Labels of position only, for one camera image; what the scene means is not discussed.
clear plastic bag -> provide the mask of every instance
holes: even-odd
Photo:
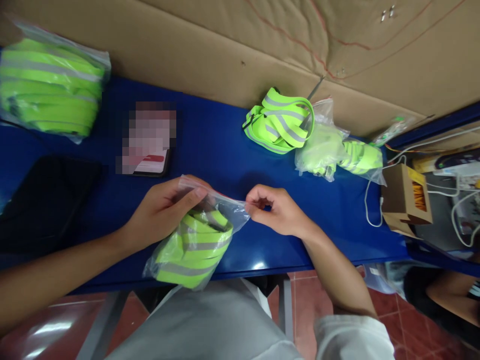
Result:
[[[378,135],[370,145],[375,147],[382,147],[391,139],[403,133],[410,125],[414,124],[417,119],[413,116],[399,115],[396,116],[393,120],[393,124],[380,135]]]
[[[0,116],[81,143],[90,135],[110,78],[108,52],[14,23],[24,38],[1,52]]]
[[[337,162],[349,157],[342,141],[350,133],[334,125],[333,104],[329,97],[313,105],[315,127],[305,145],[295,150],[295,169],[300,176],[309,172],[332,182]]]
[[[378,147],[349,137],[343,142],[348,158],[338,163],[352,174],[370,180],[379,185],[386,185],[382,170],[383,154]]]
[[[232,236],[250,219],[244,201],[233,200],[183,175],[178,199],[199,187],[205,188],[208,195],[160,242],[145,264],[143,277],[204,289]]]

blue tabletop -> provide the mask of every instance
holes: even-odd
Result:
[[[41,134],[57,154],[103,164],[100,181],[72,224],[72,236],[63,244],[71,246],[122,226],[132,215],[147,190],[158,178],[116,174],[116,157],[121,155],[122,134],[129,111],[137,101],[175,104],[179,113],[177,144],[168,175],[193,174],[217,191],[244,200],[255,184],[285,188],[305,213],[320,225],[339,249],[355,264],[384,262],[408,257],[403,236],[387,225],[370,226],[365,217],[367,181],[339,168],[335,181],[327,182],[295,171],[294,151],[277,155],[249,140],[242,132],[246,109],[185,95],[124,78],[113,77],[93,132],[80,145],[62,136]],[[48,152],[31,134],[18,128],[0,126],[0,206],[9,199],[33,163]],[[370,187],[370,219],[377,223],[379,186]],[[154,286],[143,279],[144,264],[155,245],[112,266],[78,292],[112,291]],[[293,236],[276,234],[249,221],[233,240],[221,260],[214,279],[307,270],[312,263]]]

person's left hand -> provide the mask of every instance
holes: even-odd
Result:
[[[188,176],[210,188],[205,181]],[[122,245],[128,250],[140,251],[165,239],[180,224],[183,217],[207,195],[198,187],[174,203],[180,178],[177,177],[151,187],[130,220],[119,230]]]

brown paper box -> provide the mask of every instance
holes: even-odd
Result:
[[[425,176],[404,164],[383,170],[387,186],[382,186],[383,218],[396,233],[419,239],[409,225],[432,223],[432,209]],[[420,184],[425,197],[426,211],[415,206],[413,182]]]
[[[332,96],[334,121],[378,134],[399,115],[418,126],[480,100],[480,1],[3,0],[14,15],[107,50],[121,76],[251,108],[270,87]],[[386,12],[384,21],[381,15]]]

white shirt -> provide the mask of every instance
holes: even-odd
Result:
[[[331,315],[316,321],[317,359],[389,360],[385,325],[368,316]],[[115,349],[120,359],[302,359],[272,321],[265,296],[243,279],[211,281],[203,291],[176,287]]]

